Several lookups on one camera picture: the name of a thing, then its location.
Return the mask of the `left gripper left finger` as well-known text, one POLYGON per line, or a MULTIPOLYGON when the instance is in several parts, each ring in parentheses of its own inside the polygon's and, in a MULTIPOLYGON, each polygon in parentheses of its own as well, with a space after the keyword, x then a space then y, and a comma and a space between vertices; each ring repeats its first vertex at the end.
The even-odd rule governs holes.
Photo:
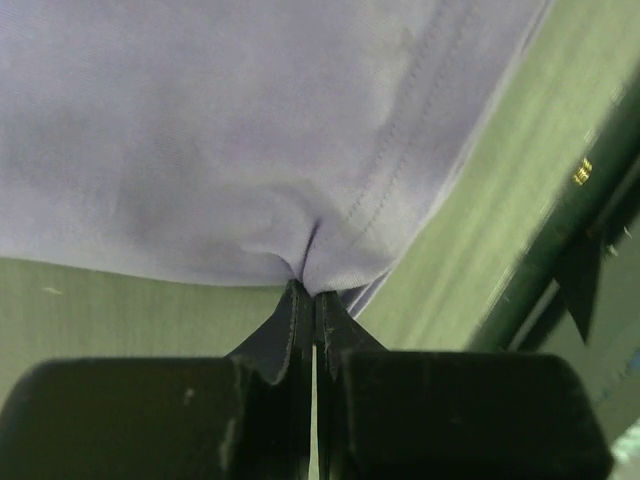
POLYGON ((49 360, 1 411, 5 479, 304 479, 313 302, 286 286, 232 352, 49 360))

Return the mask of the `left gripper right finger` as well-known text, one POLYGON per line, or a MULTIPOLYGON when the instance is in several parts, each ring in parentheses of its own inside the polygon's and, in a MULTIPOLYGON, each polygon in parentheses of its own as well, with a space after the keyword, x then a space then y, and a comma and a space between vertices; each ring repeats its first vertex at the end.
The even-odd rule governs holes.
POLYGON ((582 383, 547 354, 391 351, 314 302, 323 479, 605 479, 582 383))

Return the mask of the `purple t shirt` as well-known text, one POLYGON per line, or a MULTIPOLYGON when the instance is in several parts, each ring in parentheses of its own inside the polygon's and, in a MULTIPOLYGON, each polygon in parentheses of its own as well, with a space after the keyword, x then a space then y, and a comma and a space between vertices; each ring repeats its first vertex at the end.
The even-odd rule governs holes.
POLYGON ((1 254, 360 311, 548 1, 5 1, 1 254))

